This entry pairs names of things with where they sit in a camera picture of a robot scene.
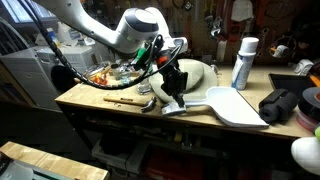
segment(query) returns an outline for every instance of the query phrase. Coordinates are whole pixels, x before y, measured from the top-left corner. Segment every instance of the white dustpan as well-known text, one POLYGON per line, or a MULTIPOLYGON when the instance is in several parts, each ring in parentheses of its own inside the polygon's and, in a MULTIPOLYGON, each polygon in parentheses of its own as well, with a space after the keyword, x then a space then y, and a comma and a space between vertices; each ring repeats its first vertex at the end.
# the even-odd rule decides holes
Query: white dustpan
POLYGON ((241 22, 253 17, 252 2, 250 0, 235 0, 233 3, 231 20, 241 22))
POLYGON ((231 87, 211 87, 202 100, 186 101, 186 107, 211 106, 225 124, 233 127, 268 127, 247 101, 231 87))

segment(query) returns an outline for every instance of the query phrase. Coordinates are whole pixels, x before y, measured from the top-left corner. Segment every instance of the wooden board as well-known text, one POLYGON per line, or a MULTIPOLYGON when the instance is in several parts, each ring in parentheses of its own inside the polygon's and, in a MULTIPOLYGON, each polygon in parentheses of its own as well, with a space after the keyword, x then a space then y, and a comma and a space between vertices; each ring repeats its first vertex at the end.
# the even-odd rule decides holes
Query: wooden board
MULTIPOLYGON (((249 102, 255 109, 259 110, 259 102, 269 95, 273 89, 269 81, 268 74, 293 74, 292 69, 288 67, 260 67, 253 68, 250 72, 248 83, 244 91, 240 91, 241 95, 249 102)), ((231 67, 220 67, 218 82, 219 86, 231 86, 231 67)), ((156 108, 148 113, 142 113, 140 107, 124 105, 118 103, 111 103, 103 101, 104 96, 117 97, 133 97, 139 101, 148 101, 155 94, 139 95, 136 92, 136 87, 131 87, 124 90, 106 91, 97 89, 88 85, 79 84, 62 94, 56 99, 59 104, 66 104, 75 107, 84 107, 90 109, 101 109, 104 111, 111 111, 119 114, 127 114, 133 116, 149 117, 151 119, 161 119, 163 121, 174 121, 183 124, 199 125, 205 127, 228 129, 232 131, 241 131, 246 133, 255 133, 267 136, 276 136, 282 138, 298 138, 313 136, 313 134, 296 121, 297 108, 294 109, 290 119, 286 122, 272 124, 268 129, 244 129, 233 128, 225 126, 216 117, 212 109, 209 107, 192 107, 188 108, 187 113, 166 118, 162 116, 161 106, 163 103, 158 102, 156 108)))
POLYGON ((50 153, 29 148, 14 142, 7 142, 0 148, 7 156, 77 180, 106 180, 109 172, 50 153))

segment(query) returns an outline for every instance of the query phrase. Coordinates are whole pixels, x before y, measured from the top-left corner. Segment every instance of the workbench top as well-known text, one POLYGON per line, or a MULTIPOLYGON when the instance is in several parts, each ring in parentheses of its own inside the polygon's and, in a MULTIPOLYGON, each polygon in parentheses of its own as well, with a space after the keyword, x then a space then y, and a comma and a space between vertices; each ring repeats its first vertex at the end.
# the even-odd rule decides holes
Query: workbench top
MULTIPOLYGON (((289 67, 253 67, 250 71, 248 82, 245 90, 239 91, 247 102, 256 110, 259 110, 259 102, 263 100, 272 91, 272 85, 269 80, 269 73, 274 74, 293 74, 293 70, 289 67)), ((232 67, 219 67, 218 86, 231 86, 232 67)), ((140 107, 117 104, 103 100, 105 96, 131 97, 139 101, 148 101, 154 93, 147 95, 139 95, 136 87, 130 87, 124 90, 106 91, 97 89, 88 85, 78 84, 69 91, 65 92, 56 99, 58 104, 83 107, 89 109, 100 109, 106 112, 115 112, 132 116, 143 116, 163 121, 174 121, 178 123, 199 125, 212 128, 228 129, 232 131, 240 131, 246 133, 254 133, 266 136, 274 136, 280 138, 299 138, 313 136, 313 134, 301 127, 296 121, 298 107, 296 107, 288 121, 271 124, 267 129, 254 128, 234 128, 224 125, 217 120, 213 110, 210 107, 192 107, 187 109, 187 113, 174 117, 163 117, 161 106, 163 103, 158 102, 156 108, 147 113, 142 113, 140 107)))
POLYGON ((0 148, 12 159, 76 180, 107 180, 109 172, 70 159, 39 151, 14 142, 0 148))

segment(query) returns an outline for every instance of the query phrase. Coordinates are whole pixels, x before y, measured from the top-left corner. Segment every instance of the dark floor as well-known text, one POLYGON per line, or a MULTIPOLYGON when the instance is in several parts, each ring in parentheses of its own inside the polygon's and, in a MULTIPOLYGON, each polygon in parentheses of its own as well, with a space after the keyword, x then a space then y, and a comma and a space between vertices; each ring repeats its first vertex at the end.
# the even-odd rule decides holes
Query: dark floor
MULTIPOLYGON (((0 146, 13 141, 98 166, 62 113, 0 103, 0 122, 0 146)), ((101 136, 86 133, 93 143, 101 136)))

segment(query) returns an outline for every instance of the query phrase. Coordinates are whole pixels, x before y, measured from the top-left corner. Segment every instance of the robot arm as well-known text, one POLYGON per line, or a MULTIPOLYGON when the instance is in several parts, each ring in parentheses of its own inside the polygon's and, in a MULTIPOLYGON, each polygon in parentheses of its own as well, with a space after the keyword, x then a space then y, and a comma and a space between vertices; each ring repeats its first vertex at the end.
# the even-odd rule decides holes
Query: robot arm
POLYGON ((186 88, 188 73, 180 71, 179 64, 175 58, 172 58, 170 50, 180 46, 178 53, 185 52, 188 49, 188 43, 184 37, 172 38, 170 36, 166 21, 158 9, 152 7, 145 10, 127 9, 118 27, 113 31, 91 18, 79 0, 34 1, 55 14, 59 20, 70 27, 114 49, 120 56, 134 57, 143 43, 154 41, 155 50, 149 52, 152 54, 148 56, 152 59, 146 58, 145 62, 156 62, 164 81, 161 88, 169 96, 172 96, 180 107, 184 106, 183 91, 186 88))

